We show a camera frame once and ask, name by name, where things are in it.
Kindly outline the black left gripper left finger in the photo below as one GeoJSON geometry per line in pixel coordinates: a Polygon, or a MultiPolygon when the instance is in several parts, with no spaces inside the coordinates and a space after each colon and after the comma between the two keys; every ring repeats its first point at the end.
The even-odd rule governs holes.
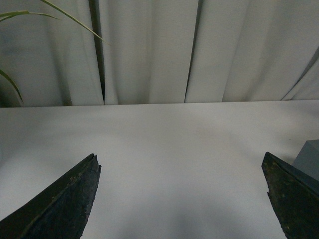
{"type": "Polygon", "coordinates": [[[0,222],[2,239],[79,239],[95,200],[101,165],[88,155],[0,222]]]}

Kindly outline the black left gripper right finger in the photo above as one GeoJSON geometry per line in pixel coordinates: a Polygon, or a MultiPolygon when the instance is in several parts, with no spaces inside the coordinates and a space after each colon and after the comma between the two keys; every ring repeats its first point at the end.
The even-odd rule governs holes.
{"type": "Polygon", "coordinates": [[[268,197],[288,239],[319,237],[319,182],[266,152],[262,171],[268,197]]]}

